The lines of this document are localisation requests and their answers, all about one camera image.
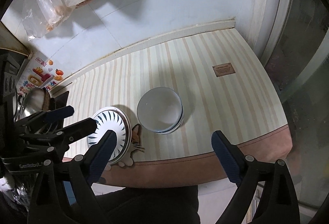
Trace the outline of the steel pot lid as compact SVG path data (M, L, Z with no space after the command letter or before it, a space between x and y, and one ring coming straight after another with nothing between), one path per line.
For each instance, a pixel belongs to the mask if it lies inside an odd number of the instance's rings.
M17 98L17 111L14 121L21 120L40 111L48 111L50 106L49 92L43 88L34 88Z

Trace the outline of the brown mat label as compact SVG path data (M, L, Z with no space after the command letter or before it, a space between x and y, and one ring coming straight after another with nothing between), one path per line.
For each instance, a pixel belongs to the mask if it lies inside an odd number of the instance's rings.
M235 74L235 70L231 63L219 64L212 67L217 78Z

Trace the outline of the large white floral bowl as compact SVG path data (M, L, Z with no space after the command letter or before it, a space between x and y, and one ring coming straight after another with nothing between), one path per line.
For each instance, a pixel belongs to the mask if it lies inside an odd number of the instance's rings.
M174 132L183 122L184 110L179 95L168 87L147 91L137 105L140 124L157 134Z

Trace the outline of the clear plastic bag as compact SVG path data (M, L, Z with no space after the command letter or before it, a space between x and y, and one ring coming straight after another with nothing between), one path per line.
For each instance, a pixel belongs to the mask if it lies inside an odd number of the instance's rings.
M62 0L24 0L22 24L29 41L42 38L72 14Z

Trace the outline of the colourful wall sticker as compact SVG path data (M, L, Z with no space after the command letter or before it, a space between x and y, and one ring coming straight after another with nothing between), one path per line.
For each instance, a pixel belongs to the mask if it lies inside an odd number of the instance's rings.
M18 95L27 94L34 88L45 88L50 91L64 79L64 71L58 62L46 57L41 52L35 52L24 68L16 89Z

